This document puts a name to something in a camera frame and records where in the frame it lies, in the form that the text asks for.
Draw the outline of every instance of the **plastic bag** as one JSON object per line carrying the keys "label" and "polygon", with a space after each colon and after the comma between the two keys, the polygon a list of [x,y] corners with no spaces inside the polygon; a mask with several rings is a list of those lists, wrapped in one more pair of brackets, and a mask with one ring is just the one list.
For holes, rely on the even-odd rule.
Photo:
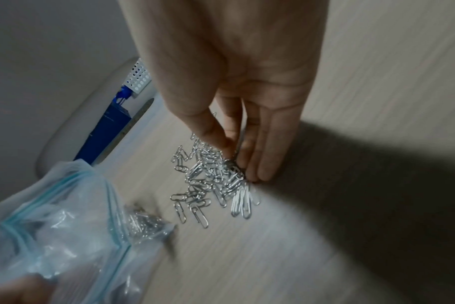
{"label": "plastic bag", "polygon": [[136,303],[174,225],[125,207],[82,160],[0,203],[0,284],[39,273],[53,304]]}

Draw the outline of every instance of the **pile of paper clips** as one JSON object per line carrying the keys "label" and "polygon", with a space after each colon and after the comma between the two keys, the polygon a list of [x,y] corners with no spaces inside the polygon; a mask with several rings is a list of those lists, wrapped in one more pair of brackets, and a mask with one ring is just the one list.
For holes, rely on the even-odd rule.
{"label": "pile of paper clips", "polygon": [[[191,140],[194,140],[194,144],[189,154],[183,146],[179,146],[171,159],[176,164],[174,169],[185,173],[185,182],[188,184],[186,193],[171,196],[181,223],[184,224],[187,220],[182,205],[184,203],[204,229],[209,226],[202,209],[211,205],[211,199],[207,198],[210,192],[214,193],[222,208],[227,207],[231,201],[232,216],[241,214],[243,218],[249,219],[252,215],[251,206],[260,203],[254,187],[233,161],[223,158],[221,151],[202,142],[194,133]],[[186,162],[193,158],[196,164],[189,169]]]}

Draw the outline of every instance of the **ziplock bag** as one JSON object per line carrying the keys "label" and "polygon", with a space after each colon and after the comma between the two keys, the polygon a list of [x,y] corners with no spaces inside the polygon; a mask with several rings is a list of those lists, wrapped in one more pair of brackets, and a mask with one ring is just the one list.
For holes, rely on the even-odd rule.
{"label": "ziplock bag", "polygon": [[60,163],[0,203],[0,284],[55,282],[50,303],[136,303],[174,225],[124,206],[82,160]]}

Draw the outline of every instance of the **wooden table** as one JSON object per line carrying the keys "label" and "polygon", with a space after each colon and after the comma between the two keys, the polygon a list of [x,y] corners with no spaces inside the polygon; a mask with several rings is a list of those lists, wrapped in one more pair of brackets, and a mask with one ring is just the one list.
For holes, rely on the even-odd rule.
{"label": "wooden table", "polygon": [[[333,0],[302,119],[252,218],[188,214],[144,303],[455,303],[455,0]],[[157,98],[100,170],[178,223],[190,134]]]}

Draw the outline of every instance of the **bag of paper clips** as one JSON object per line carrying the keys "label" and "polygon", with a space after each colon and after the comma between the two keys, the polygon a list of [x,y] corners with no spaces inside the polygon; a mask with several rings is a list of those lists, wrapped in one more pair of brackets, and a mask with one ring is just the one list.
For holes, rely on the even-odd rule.
{"label": "bag of paper clips", "polygon": [[[184,204],[203,228],[209,226],[208,218],[203,212],[204,208],[211,205],[208,193],[214,194],[222,208],[227,207],[231,201],[233,217],[241,214],[243,218],[249,219],[252,206],[260,203],[254,187],[233,161],[223,158],[220,150],[202,142],[194,133],[190,139],[194,141],[191,151],[187,153],[183,146],[179,146],[171,159],[175,164],[174,169],[185,174],[188,185],[185,193],[170,197],[181,223],[187,221]],[[189,161],[194,163],[191,168],[187,166]]]}
{"label": "bag of paper clips", "polygon": [[173,228],[125,207],[84,161],[61,163],[0,203],[0,284],[39,273],[50,303],[138,303]]}

